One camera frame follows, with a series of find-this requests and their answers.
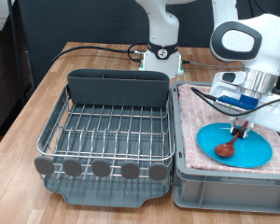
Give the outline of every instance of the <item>pink towel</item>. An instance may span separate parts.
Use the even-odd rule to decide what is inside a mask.
[[[280,136],[277,132],[256,126],[254,132],[261,134],[272,146],[273,157],[271,161],[254,169],[242,169],[224,165],[208,157],[198,146],[196,141],[197,132],[205,125],[211,123],[228,123],[229,117],[222,115],[207,103],[201,100],[190,89],[192,86],[185,84],[178,88],[181,127],[184,141],[185,164],[189,169],[247,172],[260,174],[280,175]],[[208,93],[210,87],[198,87],[196,89]]]

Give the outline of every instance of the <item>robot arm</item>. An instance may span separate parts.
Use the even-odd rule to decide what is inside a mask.
[[[225,21],[237,21],[236,0],[212,0],[214,30]]]
[[[217,59],[240,61],[244,66],[240,72],[217,73],[210,93],[216,96],[217,107],[238,114],[280,99],[273,94],[280,76],[280,18],[264,14],[249,20],[229,20],[227,13],[219,13],[225,7],[217,7],[226,1],[230,2],[213,1],[215,31],[210,49]],[[251,126],[258,124],[280,132],[280,102],[240,118]]]
[[[148,51],[142,70],[159,71],[169,78],[182,73],[178,52],[179,22],[166,11],[166,5],[186,4],[195,0],[135,0],[146,11],[149,19]]]

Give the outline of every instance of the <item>blue plate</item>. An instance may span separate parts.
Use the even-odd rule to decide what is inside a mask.
[[[245,140],[242,138],[235,140],[233,156],[229,158],[218,156],[215,147],[232,140],[233,135],[230,131],[229,123],[207,125],[197,134],[198,145],[208,156],[229,166],[255,168],[271,160],[273,150],[270,144],[261,135],[252,131]]]

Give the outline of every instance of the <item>dark background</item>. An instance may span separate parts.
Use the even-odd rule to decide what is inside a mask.
[[[237,0],[240,19],[251,18],[248,0]],[[258,0],[280,16],[280,0]],[[263,12],[251,0],[255,16]],[[19,0],[35,85],[68,41],[134,44],[148,41],[146,12],[134,0]],[[211,0],[168,6],[180,22],[179,46],[208,48]]]

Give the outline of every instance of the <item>metal wire grid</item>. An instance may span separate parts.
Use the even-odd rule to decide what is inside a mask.
[[[120,168],[125,161],[136,161],[140,167],[139,178],[149,178],[148,167],[152,162],[170,166],[174,155],[170,114],[165,108],[104,105],[72,105],[70,108],[67,98],[55,128],[56,132],[53,129],[42,149],[37,143],[43,155],[52,157],[55,178],[65,175],[63,159],[68,157],[77,158],[81,163],[82,180],[93,175],[93,159],[110,160],[111,181],[113,176],[121,176]],[[50,141],[53,135],[55,146]]]

